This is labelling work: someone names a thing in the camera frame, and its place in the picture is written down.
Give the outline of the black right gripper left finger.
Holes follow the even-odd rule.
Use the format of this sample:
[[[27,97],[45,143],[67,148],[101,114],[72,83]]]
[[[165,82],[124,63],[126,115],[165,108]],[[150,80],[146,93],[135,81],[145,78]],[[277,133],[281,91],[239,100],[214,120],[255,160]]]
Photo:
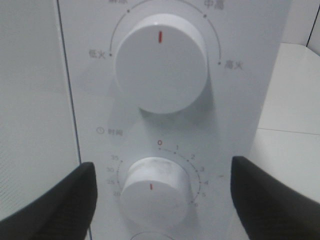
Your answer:
[[[95,165],[80,164],[53,188],[0,222],[2,240],[84,240],[98,199]]]

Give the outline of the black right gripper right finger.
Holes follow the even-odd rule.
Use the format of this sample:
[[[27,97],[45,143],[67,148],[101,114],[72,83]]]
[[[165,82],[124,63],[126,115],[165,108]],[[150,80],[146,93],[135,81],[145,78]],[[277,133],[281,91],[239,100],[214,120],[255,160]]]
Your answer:
[[[243,156],[231,161],[231,197],[251,240],[320,238],[320,204]]]

